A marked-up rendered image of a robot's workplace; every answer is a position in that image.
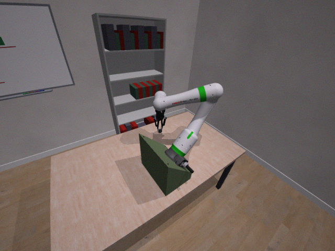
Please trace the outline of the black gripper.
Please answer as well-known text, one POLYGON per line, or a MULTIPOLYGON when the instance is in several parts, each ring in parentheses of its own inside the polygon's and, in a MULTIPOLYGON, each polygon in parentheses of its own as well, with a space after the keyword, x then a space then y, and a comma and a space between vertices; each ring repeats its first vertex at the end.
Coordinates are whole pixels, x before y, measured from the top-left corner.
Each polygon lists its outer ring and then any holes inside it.
POLYGON ((159 121, 161 120, 161 130, 162 130, 163 126, 165 125, 166 116, 164 116, 164 113, 156 113, 156 117, 153 118, 153 119, 154 119, 154 122, 155 122, 155 126, 157 127, 158 132, 159 132, 159 121), (156 118, 158 120, 157 123, 156 123, 156 118), (163 118, 164 118, 164 121, 163 121, 163 118))

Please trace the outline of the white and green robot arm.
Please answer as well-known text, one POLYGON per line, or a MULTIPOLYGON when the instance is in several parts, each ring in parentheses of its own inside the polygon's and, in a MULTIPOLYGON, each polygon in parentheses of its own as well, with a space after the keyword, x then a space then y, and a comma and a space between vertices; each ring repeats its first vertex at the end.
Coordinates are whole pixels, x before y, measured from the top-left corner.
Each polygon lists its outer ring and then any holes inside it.
POLYGON ((153 107, 156 113, 164 113, 166 109, 179 105, 201 102, 201 105, 190 124, 184 129, 172 146, 165 150, 165 154, 176 163, 177 166, 187 168, 191 173, 188 160, 184 156, 189 152, 198 140, 198 133, 208 114, 223 94, 223 87, 218 83, 201 86, 180 94, 166 96, 163 91, 154 95, 153 107))

